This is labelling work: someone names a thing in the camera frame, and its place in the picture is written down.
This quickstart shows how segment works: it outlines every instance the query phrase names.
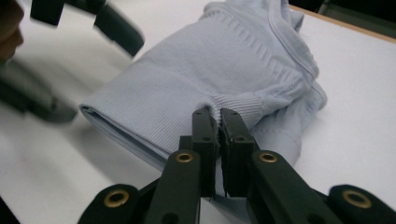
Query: white table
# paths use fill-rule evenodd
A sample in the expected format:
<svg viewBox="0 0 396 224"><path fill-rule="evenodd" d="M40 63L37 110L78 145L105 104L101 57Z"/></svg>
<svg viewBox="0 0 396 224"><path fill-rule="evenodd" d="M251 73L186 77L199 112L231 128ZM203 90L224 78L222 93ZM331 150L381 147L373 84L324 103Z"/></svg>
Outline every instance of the white table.
<svg viewBox="0 0 396 224"><path fill-rule="evenodd" d="M112 5L146 38L139 55L185 24L207 0L118 0ZM57 30L30 21L17 57L35 64L78 105L131 59L91 27L93 17L64 10ZM351 184L396 209L396 45L306 16L301 35L320 68L329 102L304 133L297 172L314 189ZM160 173L85 120L48 124L0 103L0 195L22 223L76 223L93 197L116 183L143 188ZM243 223L202 201L201 223Z"/></svg>

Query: light blue garment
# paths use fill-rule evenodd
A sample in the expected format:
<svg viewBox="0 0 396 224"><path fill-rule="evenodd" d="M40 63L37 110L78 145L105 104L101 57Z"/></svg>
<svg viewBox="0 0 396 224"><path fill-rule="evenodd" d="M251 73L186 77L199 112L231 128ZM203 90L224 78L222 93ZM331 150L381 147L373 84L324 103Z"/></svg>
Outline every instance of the light blue garment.
<svg viewBox="0 0 396 224"><path fill-rule="evenodd" d="M306 126L325 102L320 91L320 106L305 113L318 68L297 33L302 21L287 0L210 3L198 22L148 51L80 109L160 169L179 137L191 135L191 113L202 107L218 123L222 107L239 112L262 148L295 162L300 145L291 141L301 141L304 128L294 124L303 119Z"/></svg>

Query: knit fabric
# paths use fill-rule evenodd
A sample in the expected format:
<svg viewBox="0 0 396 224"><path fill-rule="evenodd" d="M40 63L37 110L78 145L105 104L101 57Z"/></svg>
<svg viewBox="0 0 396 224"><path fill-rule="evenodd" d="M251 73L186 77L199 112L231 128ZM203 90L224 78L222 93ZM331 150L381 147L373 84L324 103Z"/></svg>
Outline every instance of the knit fabric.
<svg viewBox="0 0 396 224"><path fill-rule="evenodd" d="M292 112L274 115L272 120L300 119L294 114L300 115L303 107L288 105L305 99L318 76L316 63L297 33L302 21L301 13L290 12L287 0L210 3L198 22L149 50L89 97L81 112L102 132L160 169L177 150L179 137L191 135L191 114L202 107L218 123L221 108L239 112L258 142L272 149L268 147L276 144L267 144L270 135L264 138L265 130L273 130L278 122L264 122L265 118L291 108L286 110ZM318 97L320 105L325 102L323 95ZM303 129L299 130L292 132L293 138L301 138ZM282 132L271 136L274 141L290 141ZM281 152L296 161L300 149L290 150L297 152L288 148Z"/></svg>

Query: white surface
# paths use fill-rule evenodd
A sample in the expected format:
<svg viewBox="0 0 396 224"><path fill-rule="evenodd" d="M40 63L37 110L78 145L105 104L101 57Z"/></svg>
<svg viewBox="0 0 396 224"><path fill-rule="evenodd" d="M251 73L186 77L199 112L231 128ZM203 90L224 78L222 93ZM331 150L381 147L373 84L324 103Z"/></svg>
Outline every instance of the white surface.
<svg viewBox="0 0 396 224"><path fill-rule="evenodd" d="M144 33L142 53L196 21L206 2L111 3ZM74 105L131 63L91 29L93 17L67 8L54 30L25 14L25 43L17 56ZM324 193L352 184L396 209L396 45L309 16L301 33L329 103L304 134L296 170ZM159 175L80 114L70 124L53 125L0 104L0 195L22 223L76 223L101 189L116 183L140 189ZM203 201L201 223L242 221Z"/></svg>

